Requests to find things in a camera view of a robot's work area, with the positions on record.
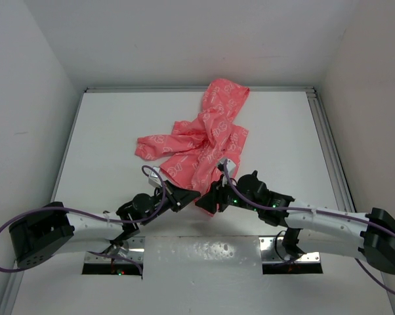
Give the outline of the pink hooded jacket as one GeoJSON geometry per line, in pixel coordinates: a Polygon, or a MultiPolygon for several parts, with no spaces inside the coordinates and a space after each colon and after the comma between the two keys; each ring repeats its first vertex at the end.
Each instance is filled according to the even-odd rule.
{"type": "Polygon", "coordinates": [[[174,185],[207,193],[221,176],[221,159],[241,163],[249,131],[234,120],[249,94],[249,87],[228,79],[212,81],[193,121],[176,121],[169,135],[138,138],[136,156],[145,161],[166,158],[160,169],[174,185]]]}

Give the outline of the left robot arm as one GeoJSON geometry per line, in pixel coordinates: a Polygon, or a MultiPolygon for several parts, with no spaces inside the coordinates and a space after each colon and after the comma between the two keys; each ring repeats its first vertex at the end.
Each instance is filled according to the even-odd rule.
{"type": "Polygon", "coordinates": [[[116,247],[140,232],[140,225],[168,210],[178,212],[200,195],[166,180],[154,194],[137,194],[112,213],[73,213],[61,202],[51,203],[9,226],[17,266],[23,270],[33,268],[60,253],[114,254],[116,247]]]}

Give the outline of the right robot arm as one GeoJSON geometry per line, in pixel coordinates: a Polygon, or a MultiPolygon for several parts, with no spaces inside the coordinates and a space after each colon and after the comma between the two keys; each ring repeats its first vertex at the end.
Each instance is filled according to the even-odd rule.
{"type": "Polygon", "coordinates": [[[395,275],[395,219],[384,209],[347,213],[313,206],[298,207],[291,196],[271,191],[253,172],[234,184],[222,176],[196,201],[206,212],[223,212],[229,205],[257,212],[271,226],[285,228],[281,241],[291,257],[323,252],[352,257],[395,275]]]}

